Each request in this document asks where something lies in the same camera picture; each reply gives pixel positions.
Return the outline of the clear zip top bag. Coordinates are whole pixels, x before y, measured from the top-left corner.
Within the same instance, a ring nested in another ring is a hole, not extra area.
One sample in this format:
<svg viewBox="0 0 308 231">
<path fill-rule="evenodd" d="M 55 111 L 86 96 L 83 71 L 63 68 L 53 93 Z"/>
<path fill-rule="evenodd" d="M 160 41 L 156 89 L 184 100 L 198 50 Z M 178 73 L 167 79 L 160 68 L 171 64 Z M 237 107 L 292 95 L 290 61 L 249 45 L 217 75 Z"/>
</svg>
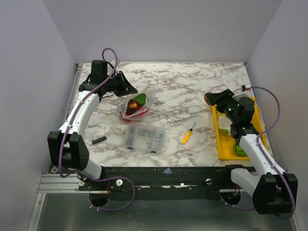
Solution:
<svg viewBox="0 0 308 231">
<path fill-rule="evenodd" d="M 137 91 L 118 107 L 120 120 L 124 122 L 140 121 L 148 114 L 156 97 L 156 88 L 143 86 L 137 88 Z"/>
</svg>

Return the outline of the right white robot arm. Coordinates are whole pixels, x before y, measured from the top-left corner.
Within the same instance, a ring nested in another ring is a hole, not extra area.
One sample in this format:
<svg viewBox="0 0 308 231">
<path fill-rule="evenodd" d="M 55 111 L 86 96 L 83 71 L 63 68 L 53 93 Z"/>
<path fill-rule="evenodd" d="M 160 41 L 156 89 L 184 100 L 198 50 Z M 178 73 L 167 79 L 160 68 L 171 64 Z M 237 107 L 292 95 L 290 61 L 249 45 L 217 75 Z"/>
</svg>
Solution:
<svg viewBox="0 0 308 231">
<path fill-rule="evenodd" d="M 205 102 L 231 121 L 231 137 L 247 154 L 257 175 L 245 168 L 234 168 L 221 177 L 228 189 L 235 185 L 251 197 L 259 214 L 273 214 L 290 218 L 295 211 L 298 180 L 287 173 L 269 154 L 261 141 L 261 133 L 254 127 L 255 101 L 245 94 L 236 95 L 230 89 L 220 93 L 206 93 Z"/>
</svg>

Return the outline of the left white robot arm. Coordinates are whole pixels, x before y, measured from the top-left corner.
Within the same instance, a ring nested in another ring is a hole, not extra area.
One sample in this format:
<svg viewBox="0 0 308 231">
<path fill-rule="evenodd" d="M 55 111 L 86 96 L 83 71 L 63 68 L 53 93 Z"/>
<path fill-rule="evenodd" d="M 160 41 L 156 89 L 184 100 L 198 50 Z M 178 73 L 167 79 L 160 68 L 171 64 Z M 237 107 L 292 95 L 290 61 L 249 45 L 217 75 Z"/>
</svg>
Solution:
<svg viewBox="0 0 308 231">
<path fill-rule="evenodd" d="M 77 102 L 72 112 L 58 131 L 51 131 L 47 137 L 51 163 L 60 171 L 67 169 L 87 177 L 96 190 L 102 190 L 106 186 L 105 170 L 103 166 L 90 160 L 83 135 L 92 113 L 108 92 L 122 97 L 138 91 L 128 82 L 122 71 L 116 70 L 115 64 L 93 60 L 90 74 L 79 86 Z"/>
</svg>

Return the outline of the large green pepper toy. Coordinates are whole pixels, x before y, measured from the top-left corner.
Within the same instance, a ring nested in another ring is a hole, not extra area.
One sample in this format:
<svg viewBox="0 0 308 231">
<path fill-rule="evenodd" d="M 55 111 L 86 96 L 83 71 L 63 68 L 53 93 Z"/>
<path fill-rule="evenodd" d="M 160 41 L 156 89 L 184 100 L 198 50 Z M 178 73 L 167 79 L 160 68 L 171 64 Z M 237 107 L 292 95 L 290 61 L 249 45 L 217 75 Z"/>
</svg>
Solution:
<svg viewBox="0 0 308 231">
<path fill-rule="evenodd" d="M 144 106 L 146 104 L 147 95 L 145 93 L 141 93 L 133 98 L 133 100 L 137 103 L 138 106 Z"/>
</svg>

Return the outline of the red bell pepper toy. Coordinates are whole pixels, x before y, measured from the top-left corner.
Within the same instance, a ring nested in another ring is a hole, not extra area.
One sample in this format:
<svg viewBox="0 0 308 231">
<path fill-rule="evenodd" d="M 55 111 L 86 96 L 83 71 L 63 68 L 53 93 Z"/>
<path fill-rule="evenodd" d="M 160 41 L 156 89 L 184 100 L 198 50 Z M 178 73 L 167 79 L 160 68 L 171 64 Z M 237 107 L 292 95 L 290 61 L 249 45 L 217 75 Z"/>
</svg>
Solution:
<svg viewBox="0 0 308 231">
<path fill-rule="evenodd" d="M 138 111 L 136 115 L 122 115 L 122 112 L 119 111 L 119 119 L 123 122 L 136 122 L 136 121 L 141 121 L 144 119 L 144 117 L 148 114 L 149 109 L 146 109 L 145 111 Z"/>
</svg>

